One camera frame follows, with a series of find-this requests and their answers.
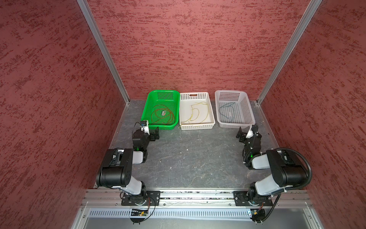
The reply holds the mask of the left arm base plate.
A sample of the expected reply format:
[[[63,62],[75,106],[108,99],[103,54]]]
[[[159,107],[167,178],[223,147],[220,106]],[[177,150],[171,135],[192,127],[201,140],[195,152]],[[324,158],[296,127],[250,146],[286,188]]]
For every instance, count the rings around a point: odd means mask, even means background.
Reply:
[[[125,192],[120,194],[122,206],[158,206],[160,201],[160,191],[148,190],[139,195],[132,195]]]

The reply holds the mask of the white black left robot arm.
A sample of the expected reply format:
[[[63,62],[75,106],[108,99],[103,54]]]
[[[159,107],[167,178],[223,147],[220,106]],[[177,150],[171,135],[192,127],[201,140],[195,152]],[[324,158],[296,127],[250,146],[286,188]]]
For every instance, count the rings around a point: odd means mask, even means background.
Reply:
[[[147,126],[140,126],[132,134],[132,148],[106,151],[96,175],[98,187],[121,190],[135,201],[144,202],[148,198],[145,184],[132,176],[132,165],[145,163],[149,143],[160,138],[159,128],[153,131],[147,129]]]

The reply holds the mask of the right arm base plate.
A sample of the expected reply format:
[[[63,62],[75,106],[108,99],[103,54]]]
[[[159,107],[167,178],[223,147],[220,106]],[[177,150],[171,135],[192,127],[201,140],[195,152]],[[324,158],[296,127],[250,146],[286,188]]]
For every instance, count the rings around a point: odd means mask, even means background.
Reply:
[[[236,206],[271,207],[273,205],[270,196],[260,196],[256,193],[248,194],[247,191],[234,191],[233,195]]]

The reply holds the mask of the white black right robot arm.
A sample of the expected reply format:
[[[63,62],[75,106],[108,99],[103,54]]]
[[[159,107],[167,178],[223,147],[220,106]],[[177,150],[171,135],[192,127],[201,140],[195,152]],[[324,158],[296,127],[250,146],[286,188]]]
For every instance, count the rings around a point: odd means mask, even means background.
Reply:
[[[236,138],[244,144],[243,163],[249,170],[271,170],[269,176],[250,185],[244,198],[250,205],[257,206],[268,198],[302,189],[311,182],[310,163],[299,152],[289,148],[261,151],[262,135],[257,124],[252,125],[248,132],[239,128]]]

